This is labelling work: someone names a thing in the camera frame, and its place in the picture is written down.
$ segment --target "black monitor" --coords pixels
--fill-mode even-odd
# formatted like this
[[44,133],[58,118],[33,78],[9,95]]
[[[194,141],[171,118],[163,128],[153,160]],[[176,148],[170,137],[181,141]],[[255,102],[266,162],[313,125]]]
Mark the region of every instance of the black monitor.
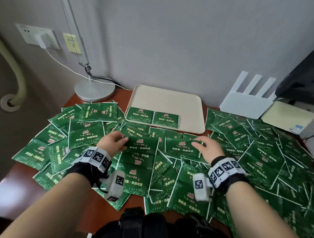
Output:
[[314,51],[284,78],[275,94],[314,105]]

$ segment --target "yellow switch plate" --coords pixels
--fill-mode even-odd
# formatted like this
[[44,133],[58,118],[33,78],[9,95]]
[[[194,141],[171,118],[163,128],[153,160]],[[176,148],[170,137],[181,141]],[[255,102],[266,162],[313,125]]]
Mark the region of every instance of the yellow switch plate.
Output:
[[73,52],[76,54],[82,54],[75,35],[63,33],[63,37],[64,37],[65,43],[67,45],[67,48],[70,52]]

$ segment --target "white wristband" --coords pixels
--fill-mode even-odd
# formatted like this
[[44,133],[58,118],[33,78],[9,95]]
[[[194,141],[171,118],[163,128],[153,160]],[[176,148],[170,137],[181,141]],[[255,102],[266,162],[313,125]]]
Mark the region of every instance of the white wristband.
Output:
[[246,175],[244,169],[234,158],[224,158],[210,168],[208,176],[213,186],[218,188],[220,184],[224,182],[229,176],[236,173]]
[[84,150],[80,157],[78,157],[72,164],[77,162],[90,163],[99,169],[100,172],[104,173],[111,161],[111,157],[107,151],[92,146]]

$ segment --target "forearm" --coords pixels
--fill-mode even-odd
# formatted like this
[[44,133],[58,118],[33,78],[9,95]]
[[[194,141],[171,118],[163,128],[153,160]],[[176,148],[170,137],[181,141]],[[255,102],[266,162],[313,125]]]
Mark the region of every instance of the forearm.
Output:
[[226,197],[241,238],[298,237],[248,183],[232,184]]
[[0,238],[70,237],[84,211],[90,182],[71,173],[23,212]]

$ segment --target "metal lamp base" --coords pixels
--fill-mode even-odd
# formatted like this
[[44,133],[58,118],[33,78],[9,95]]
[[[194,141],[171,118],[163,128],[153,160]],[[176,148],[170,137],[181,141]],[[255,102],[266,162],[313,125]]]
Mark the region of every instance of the metal lamp base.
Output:
[[76,95],[86,102],[100,102],[108,99],[114,93],[116,86],[111,81],[105,79],[83,80],[78,83],[74,90]]

